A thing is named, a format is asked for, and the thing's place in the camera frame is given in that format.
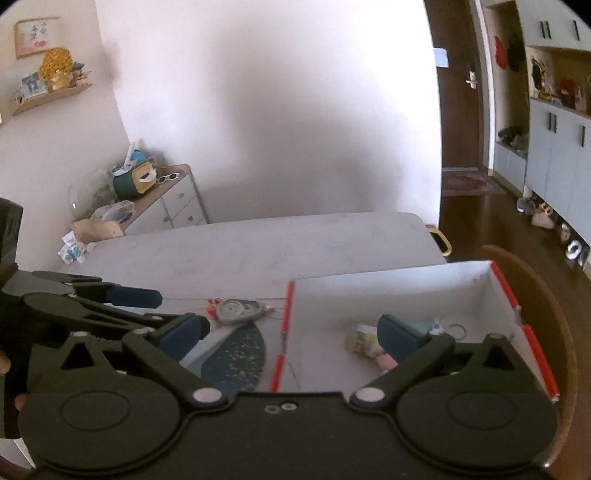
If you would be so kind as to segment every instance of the framed picture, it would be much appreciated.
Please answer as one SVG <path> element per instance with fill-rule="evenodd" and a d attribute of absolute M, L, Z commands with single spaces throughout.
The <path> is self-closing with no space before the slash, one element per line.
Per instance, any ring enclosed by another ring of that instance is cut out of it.
<path fill-rule="evenodd" d="M 60 47 L 60 17 L 30 18 L 14 25 L 17 58 Z"/>
<path fill-rule="evenodd" d="M 21 76 L 21 93 L 23 100 L 29 100 L 39 95 L 45 95 L 47 88 L 43 80 L 39 78 L 39 72 L 33 72 Z"/>

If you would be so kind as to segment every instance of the sunglasses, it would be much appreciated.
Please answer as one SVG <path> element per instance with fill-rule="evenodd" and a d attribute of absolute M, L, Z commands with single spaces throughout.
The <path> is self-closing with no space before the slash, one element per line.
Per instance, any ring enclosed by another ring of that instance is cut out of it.
<path fill-rule="evenodd" d="M 165 175 L 164 177 L 160 177 L 158 179 L 158 184 L 164 183 L 167 180 L 176 180 L 180 177 L 180 173 L 171 173 L 170 175 Z"/>

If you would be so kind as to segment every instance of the white cardboard box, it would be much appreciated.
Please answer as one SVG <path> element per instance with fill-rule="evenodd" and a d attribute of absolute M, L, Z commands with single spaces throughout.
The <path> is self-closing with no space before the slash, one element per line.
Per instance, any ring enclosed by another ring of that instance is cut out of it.
<path fill-rule="evenodd" d="M 501 333 L 543 385 L 519 312 L 509 285 L 490 261 L 296 280 L 288 291 L 287 345 L 277 362 L 275 390 L 341 391 L 348 398 L 380 376 L 374 360 L 345 349 L 345 337 L 358 323 L 376 326 L 384 313 L 433 315 L 462 342 Z"/>

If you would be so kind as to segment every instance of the brown door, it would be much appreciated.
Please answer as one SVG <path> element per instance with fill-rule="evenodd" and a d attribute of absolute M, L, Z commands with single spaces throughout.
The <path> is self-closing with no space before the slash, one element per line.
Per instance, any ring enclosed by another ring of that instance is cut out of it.
<path fill-rule="evenodd" d="M 449 68 L 437 68 L 443 167 L 480 167 L 484 139 L 478 44 L 469 0 L 425 0 L 433 47 L 447 50 Z M 473 89 L 470 72 L 478 82 Z"/>

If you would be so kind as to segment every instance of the blue gripper pad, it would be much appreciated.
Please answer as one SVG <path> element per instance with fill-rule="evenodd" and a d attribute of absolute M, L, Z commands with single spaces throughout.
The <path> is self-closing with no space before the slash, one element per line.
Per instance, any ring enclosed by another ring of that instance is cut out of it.
<path fill-rule="evenodd" d="M 156 347 L 176 362 L 180 362 L 191 349 L 209 333 L 209 321 L 191 315 L 187 320 L 160 338 Z"/>
<path fill-rule="evenodd" d="M 378 343 L 398 363 L 406 360 L 428 340 L 426 332 L 394 315 L 384 314 L 378 320 Z"/>
<path fill-rule="evenodd" d="M 120 307 L 157 309 L 162 305 L 162 295 L 147 288 L 113 287 L 107 290 L 106 301 Z"/>

